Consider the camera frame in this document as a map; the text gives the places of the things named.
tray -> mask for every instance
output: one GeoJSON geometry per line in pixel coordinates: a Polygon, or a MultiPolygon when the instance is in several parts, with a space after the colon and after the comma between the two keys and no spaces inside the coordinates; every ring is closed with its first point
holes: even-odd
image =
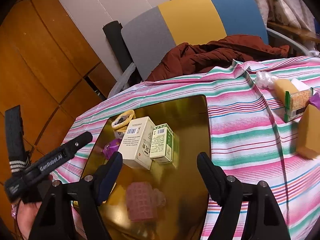
{"type": "MultiPolygon", "coordinates": [[[[101,217],[113,240],[200,238],[208,206],[208,191],[196,166],[200,152],[211,153],[209,117],[203,95],[180,98],[135,109],[137,118],[149,116],[155,125],[167,123],[178,138],[172,164],[152,162],[150,171],[123,165],[108,201],[99,207],[101,217]],[[131,222],[125,201],[126,188],[132,182],[148,181],[166,197],[166,206],[158,208],[153,222],[131,222]]],[[[108,119],[90,153],[82,177],[93,174],[106,163],[103,147],[115,138],[108,119]]]]}

metal bolt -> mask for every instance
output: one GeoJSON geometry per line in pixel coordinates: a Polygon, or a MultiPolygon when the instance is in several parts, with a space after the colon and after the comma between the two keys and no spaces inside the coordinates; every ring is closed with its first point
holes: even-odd
{"type": "Polygon", "coordinates": [[[229,175],[229,176],[227,176],[227,180],[230,182],[234,182],[234,181],[236,181],[236,178],[234,176],[229,175]]]}
{"type": "Polygon", "coordinates": [[[266,183],[265,181],[259,181],[259,184],[260,184],[260,186],[262,186],[262,187],[266,187],[266,186],[268,186],[268,183],[266,183]]]}
{"type": "Polygon", "coordinates": [[[59,186],[60,185],[60,180],[55,180],[54,182],[52,182],[52,186],[54,186],[54,187],[57,187],[57,186],[59,186]]]}
{"type": "Polygon", "coordinates": [[[92,175],[87,175],[87,176],[84,177],[84,180],[85,181],[91,181],[91,180],[93,180],[93,176],[92,175]]]}

striped tablecloth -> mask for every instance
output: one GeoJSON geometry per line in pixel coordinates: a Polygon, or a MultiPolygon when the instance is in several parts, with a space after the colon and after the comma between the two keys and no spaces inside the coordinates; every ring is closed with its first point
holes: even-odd
{"type": "MultiPolygon", "coordinates": [[[[205,74],[181,76],[159,82],[143,82],[100,103],[79,116],[64,143],[84,131],[92,143],[53,172],[63,183],[80,179],[86,160],[107,119],[128,109],[167,100],[204,94],[210,119],[212,161],[227,175],[256,184],[270,185],[289,227],[292,239],[304,239],[320,214],[320,158],[307,160],[295,154],[299,119],[284,123],[284,106],[270,90],[254,84],[258,70],[279,78],[302,80],[320,92],[320,58],[296,57],[264,62],[234,62],[227,69],[215,67],[205,74]]],[[[240,213],[234,239],[240,239],[247,204],[240,213]]],[[[207,239],[220,208],[209,201],[201,239],[207,239]]],[[[82,234],[79,215],[76,226],[82,234]]]]}

white wall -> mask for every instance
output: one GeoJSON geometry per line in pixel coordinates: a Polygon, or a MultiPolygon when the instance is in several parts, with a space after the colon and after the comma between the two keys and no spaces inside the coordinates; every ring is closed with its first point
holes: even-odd
{"type": "Polygon", "coordinates": [[[124,26],[139,14],[168,0],[59,0],[99,58],[118,79],[122,70],[102,27],[118,20],[124,26]]]}

white box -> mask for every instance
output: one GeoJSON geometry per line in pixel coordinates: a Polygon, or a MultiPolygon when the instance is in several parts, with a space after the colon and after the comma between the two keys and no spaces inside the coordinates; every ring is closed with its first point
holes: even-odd
{"type": "Polygon", "coordinates": [[[172,162],[173,132],[164,123],[153,128],[150,158],[158,163],[172,162]]]}
{"type": "Polygon", "coordinates": [[[150,148],[154,126],[148,116],[130,121],[118,149],[125,165],[150,170],[152,162],[150,148]]]}

